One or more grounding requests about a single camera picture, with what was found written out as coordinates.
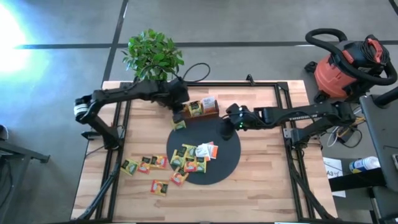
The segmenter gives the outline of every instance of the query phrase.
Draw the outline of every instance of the table leg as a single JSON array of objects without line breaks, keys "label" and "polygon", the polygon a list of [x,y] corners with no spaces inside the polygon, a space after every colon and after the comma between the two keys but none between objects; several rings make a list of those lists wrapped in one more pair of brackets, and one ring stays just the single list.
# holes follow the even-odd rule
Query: table leg
[{"label": "table leg", "polygon": [[32,151],[30,149],[26,149],[24,147],[19,147],[15,146],[13,144],[10,144],[6,141],[0,141],[0,150],[1,151],[6,151],[12,154],[22,154],[24,156],[29,156],[30,158],[33,159],[38,159],[42,163],[46,163],[49,161],[50,156],[43,155],[41,153]]},{"label": "table leg", "polygon": [[357,174],[348,174],[341,177],[329,179],[332,192],[340,190],[358,189],[363,187],[385,186],[381,168],[360,172]]}]

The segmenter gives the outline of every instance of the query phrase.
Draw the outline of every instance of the desk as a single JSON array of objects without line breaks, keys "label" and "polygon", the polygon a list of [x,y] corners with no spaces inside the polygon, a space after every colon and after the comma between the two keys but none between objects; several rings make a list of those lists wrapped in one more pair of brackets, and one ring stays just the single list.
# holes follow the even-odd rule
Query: desk
[{"label": "desk", "polygon": [[[293,106],[308,104],[303,81],[288,81]],[[104,82],[103,88],[118,88],[120,82]],[[191,100],[215,96],[220,116],[233,104],[253,107],[277,106],[275,91],[267,87],[189,87]],[[110,125],[115,105],[106,105],[99,115]],[[157,103],[132,102],[124,146],[124,158],[137,161],[142,156],[165,155],[165,144],[171,132],[172,114]],[[310,121],[297,122],[298,127]],[[169,184],[166,197],[150,194],[152,180],[169,180],[173,171],[137,172],[133,177],[120,174],[114,222],[288,222],[297,221],[292,186],[280,127],[261,131],[239,131],[241,158],[234,172],[212,185]],[[100,147],[101,140],[89,143],[88,152]],[[90,155],[84,163],[76,194],[72,218],[81,215],[101,185],[106,151]],[[305,149],[305,165],[312,192],[327,211],[337,217],[335,204],[318,146]],[[300,193],[307,214],[303,193]],[[104,212],[108,211],[109,193]]]}]

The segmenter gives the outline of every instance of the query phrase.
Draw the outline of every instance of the white paper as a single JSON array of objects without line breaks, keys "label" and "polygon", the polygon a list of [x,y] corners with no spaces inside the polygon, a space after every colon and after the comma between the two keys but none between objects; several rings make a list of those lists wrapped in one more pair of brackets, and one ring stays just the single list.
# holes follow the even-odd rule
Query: white paper
[{"label": "white paper", "polygon": [[[326,168],[326,172],[328,174],[328,179],[335,178],[335,177],[341,177],[343,175],[341,160],[330,159],[330,158],[324,157],[323,162],[325,163],[325,168]],[[337,197],[346,197],[345,190],[342,190],[339,192],[332,192],[331,194],[334,196],[337,196]]]},{"label": "white paper", "polygon": [[208,145],[207,144],[201,144],[197,147],[195,154],[197,157],[205,157],[205,158],[210,158],[209,150],[208,150]]}]

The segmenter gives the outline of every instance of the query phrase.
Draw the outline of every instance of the paper sheet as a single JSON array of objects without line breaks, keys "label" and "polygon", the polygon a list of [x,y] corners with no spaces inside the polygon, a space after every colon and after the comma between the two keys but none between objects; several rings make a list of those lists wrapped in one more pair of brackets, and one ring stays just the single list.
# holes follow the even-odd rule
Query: paper sheet
[{"label": "paper sheet", "polygon": [[[326,172],[328,174],[328,179],[335,178],[335,177],[341,177],[343,175],[343,172],[342,172],[343,169],[341,167],[340,160],[324,157],[323,163],[325,163],[325,168],[326,168]],[[339,192],[332,192],[331,194],[334,196],[337,196],[337,197],[346,197],[345,190],[342,190]]]}]

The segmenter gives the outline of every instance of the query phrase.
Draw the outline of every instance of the vacuum hose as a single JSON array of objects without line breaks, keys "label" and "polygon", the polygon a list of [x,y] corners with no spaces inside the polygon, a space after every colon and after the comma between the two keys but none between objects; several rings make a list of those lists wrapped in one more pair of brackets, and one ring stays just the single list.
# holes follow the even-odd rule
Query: vacuum hose
[{"label": "vacuum hose", "polygon": [[361,80],[366,80],[373,85],[391,85],[397,81],[397,72],[392,66],[391,61],[388,60],[386,63],[386,66],[384,67],[384,71],[386,72],[387,78],[381,78],[381,77],[374,77],[372,75],[369,75],[367,73],[361,72],[358,69],[354,68],[344,57],[342,51],[335,47],[333,44],[319,40],[314,38],[313,36],[315,35],[320,35],[320,34],[330,34],[334,35],[335,37],[338,38],[338,40],[341,42],[343,40],[347,40],[347,36],[340,30],[338,29],[315,29],[310,31],[305,35],[305,40],[313,44],[317,47],[323,48],[327,51],[329,51],[332,55],[336,55],[339,58],[339,62],[336,62],[339,67],[341,67],[343,70],[347,71],[349,75],[361,79]]}]

